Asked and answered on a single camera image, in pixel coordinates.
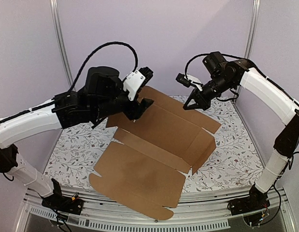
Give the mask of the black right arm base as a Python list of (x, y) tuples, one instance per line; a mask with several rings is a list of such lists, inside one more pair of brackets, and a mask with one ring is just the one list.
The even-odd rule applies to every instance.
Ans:
[(231, 212), (231, 215), (239, 215), (261, 210), (269, 206), (270, 203), (266, 193), (250, 191), (247, 197), (230, 200), (227, 209)]

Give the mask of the brown cardboard box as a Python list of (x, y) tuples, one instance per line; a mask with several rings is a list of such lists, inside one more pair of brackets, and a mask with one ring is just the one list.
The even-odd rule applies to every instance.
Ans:
[(98, 159), (89, 182), (98, 193), (156, 220), (177, 207), (185, 176), (196, 173), (216, 148), (220, 123), (146, 86), (140, 99), (153, 104), (140, 119), (110, 116), (113, 141)]

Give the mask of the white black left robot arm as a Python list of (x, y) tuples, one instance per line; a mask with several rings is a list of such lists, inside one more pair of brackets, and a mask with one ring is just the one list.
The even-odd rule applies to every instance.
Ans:
[(15, 143), (45, 131), (82, 123), (96, 127), (118, 113), (129, 120), (139, 119), (153, 103), (151, 99), (138, 99), (140, 90), (153, 77), (153, 71), (144, 67), (124, 79), (120, 79), (119, 74), (111, 67), (92, 67), (80, 90), (69, 90), (38, 106), (0, 118), (0, 173), (9, 174), (36, 191), (47, 206), (63, 209), (69, 198), (63, 196), (59, 182), (43, 176), (28, 164)]

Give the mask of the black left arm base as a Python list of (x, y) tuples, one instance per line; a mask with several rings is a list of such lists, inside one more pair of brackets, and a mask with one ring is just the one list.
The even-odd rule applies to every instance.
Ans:
[(48, 197), (42, 197), (42, 206), (69, 214), (80, 215), (84, 201), (77, 196), (67, 197), (53, 193)]

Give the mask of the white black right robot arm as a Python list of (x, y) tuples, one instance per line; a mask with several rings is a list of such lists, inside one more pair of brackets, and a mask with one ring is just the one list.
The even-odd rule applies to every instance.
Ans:
[[(211, 77), (205, 84), (187, 73), (190, 63), (199, 57), (203, 57), (202, 62)], [(228, 61), (227, 57), (219, 51), (198, 54), (186, 63), (185, 72), (178, 74), (176, 81), (185, 87), (194, 87), (184, 110), (207, 110), (211, 101), (219, 99), (227, 90), (234, 93), (233, 99), (237, 99), (239, 94), (235, 91), (242, 87), (259, 98), (284, 124), (285, 128), (275, 139), (269, 161), (245, 199), (245, 207), (254, 211), (263, 204), (267, 192), (283, 175), (288, 162), (293, 160), (299, 145), (299, 101), (263, 74), (250, 59), (230, 55)]]

